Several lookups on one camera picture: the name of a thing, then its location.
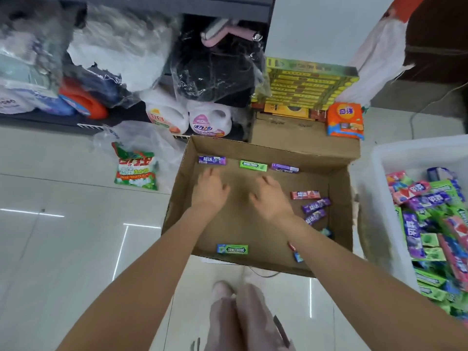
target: shelf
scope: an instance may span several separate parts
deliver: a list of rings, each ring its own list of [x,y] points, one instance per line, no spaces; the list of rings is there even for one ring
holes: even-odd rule
[[[187,13],[267,23],[273,0],[70,0],[91,2],[115,8]]]
[[[82,115],[56,116],[35,109],[32,112],[19,113],[16,115],[5,115],[0,113],[0,125],[13,125],[22,128],[45,129],[59,131],[63,133],[74,133],[93,135],[102,130],[102,126],[113,127],[122,121],[142,121],[149,122],[146,115],[145,103],[139,102],[129,109],[115,107],[109,110],[109,117],[97,121]],[[175,137],[189,138],[197,135],[191,128],[184,134]],[[225,139],[242,141],[244,131],[240,126],[233,125],[231,132]]]

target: leg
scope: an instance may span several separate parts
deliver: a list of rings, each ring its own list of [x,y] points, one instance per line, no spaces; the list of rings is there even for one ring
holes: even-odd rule
[[[221,281],[213,288],[210,331],[205,351],[244,351],[245,343],[237,317],[233,290]]]
[[[281,337],[278,328],[282,330],[282,326],[278,325],[277,327],[277,324],[275,324],[272,313],[265,304],[263,293],[257,287],[260,283],[256,283],[255,279],[256,277],[252,278],[251,275],[244,277],[246,283],[239,289],[236,297],[237,314],[248,350],[294,350],[287,337],[284,337],[285,339]]]

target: forearm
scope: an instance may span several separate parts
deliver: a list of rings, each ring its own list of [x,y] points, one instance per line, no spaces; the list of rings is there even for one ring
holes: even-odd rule
[[[466,348],[468,333],[464,326],[416,291],[299,217],[279,219],[276,225],[372,350]]]
[[[203,208],[189,208],[99,295],[58,351],[147,351],[193,247],[212,218]]]

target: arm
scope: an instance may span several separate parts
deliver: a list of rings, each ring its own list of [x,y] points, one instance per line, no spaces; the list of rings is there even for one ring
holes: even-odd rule
[[[359,258],[294,215],[272,177],[257,179],[250,199],[259,213],[298,249],[372,350],[466,350],[462,323],[405,284]]]
[[[193,189],[192,206],[96,298],[57,351],[147,351],[193,247],[224,206],[229,187],[207,169]]]

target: person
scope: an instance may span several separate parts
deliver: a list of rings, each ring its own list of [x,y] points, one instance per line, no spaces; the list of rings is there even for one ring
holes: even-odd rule
[[[258,194],[250,193],[251,204],[297,248],[370,349],[467,349],[468,331],[460,321],[294,215],[272,177],[260,176],[256,182]],[[218,169],[200,174],[191,207],[96,298],[57,350],[148,350],[198,237],[223,208],[229,191]],[[260,289],[247,284],[234,299],[226,284],[217,283],[214,295],[218,299],[211,307],[207,351],[287,349]]]

